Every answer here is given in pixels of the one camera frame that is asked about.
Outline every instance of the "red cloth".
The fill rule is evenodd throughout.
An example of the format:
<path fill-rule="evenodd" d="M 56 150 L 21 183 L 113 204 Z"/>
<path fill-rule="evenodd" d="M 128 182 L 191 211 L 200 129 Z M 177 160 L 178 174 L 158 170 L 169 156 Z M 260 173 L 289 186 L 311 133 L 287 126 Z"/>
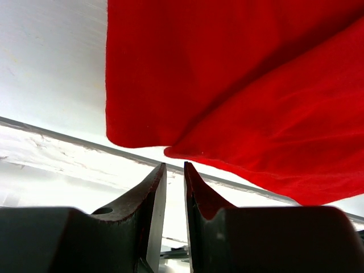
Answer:
<path fill-rule="evenodd" d="M 109 0 L 107 137 L 304 205 L 364 193 L 363 0 Z"/>

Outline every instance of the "red fabric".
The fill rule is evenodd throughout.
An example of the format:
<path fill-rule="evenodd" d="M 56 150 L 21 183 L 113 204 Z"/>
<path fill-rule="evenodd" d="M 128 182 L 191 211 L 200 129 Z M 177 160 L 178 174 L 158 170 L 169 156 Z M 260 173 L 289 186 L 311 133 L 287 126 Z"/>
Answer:
<path fill-rule="evenodd" d="M 107 136 L 318 205 L 364 193 L 363 0 L 109 0 Z"/>

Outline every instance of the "hole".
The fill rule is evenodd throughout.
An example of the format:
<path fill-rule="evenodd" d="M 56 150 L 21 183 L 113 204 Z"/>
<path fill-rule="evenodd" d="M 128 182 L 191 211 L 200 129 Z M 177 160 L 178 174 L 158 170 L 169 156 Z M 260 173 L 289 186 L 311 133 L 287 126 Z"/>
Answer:
<path fill-rule="evenodd" d="M 110 212 L 113 212 L 112 208 L 99 208 L 95 210 L 92 214 L 106 214 Z"/>

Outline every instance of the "white surface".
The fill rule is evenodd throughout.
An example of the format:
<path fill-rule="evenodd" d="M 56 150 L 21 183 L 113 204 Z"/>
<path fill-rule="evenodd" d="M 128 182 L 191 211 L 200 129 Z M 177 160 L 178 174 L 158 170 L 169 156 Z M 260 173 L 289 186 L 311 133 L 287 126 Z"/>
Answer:
<path fill-rule="evenodd" d="M 44 171 L 0 162 L 0 205 L 71 206 L 92 213 L 125 190 Z"/>
<path fill-rule="evenodd" d="M 147 176 L 153 169 L 120 156 L 1 124 L 0 158 L 3 162 L 40 168 L 124 190 L 137 185 L 140 177 Z"/>
<path fill-rule="evenodd" d="M 159 265 L 159 273 L 190 273 L 189 263 L 179 260 L 166 260 Z"/>
<path fill-rule="evenodd" d="M 105 39 L 106 0 L 1 0 L 0 116 L 182 166 L 183 160 L 166 158 L 162 147 L 131 150 L 106 139 Z M 363 203 L 358 196 L 335 204 L 364 216 Z"/>

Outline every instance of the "black plastic part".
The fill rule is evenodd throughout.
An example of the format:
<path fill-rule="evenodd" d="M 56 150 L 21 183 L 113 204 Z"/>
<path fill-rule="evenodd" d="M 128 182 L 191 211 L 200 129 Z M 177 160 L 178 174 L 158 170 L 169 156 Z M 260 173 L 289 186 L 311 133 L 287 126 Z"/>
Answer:
<path fill-rule="evenodd" d="M 364 248 L 336 208 L 236 208 L 185 164 L 194 273 L 364 272 Z"/>
<path fill-rule="evenodd" d="M 0 272 L 157 272 L 166 165 L 92 215 L 72 208 L 0 210 Z"/>

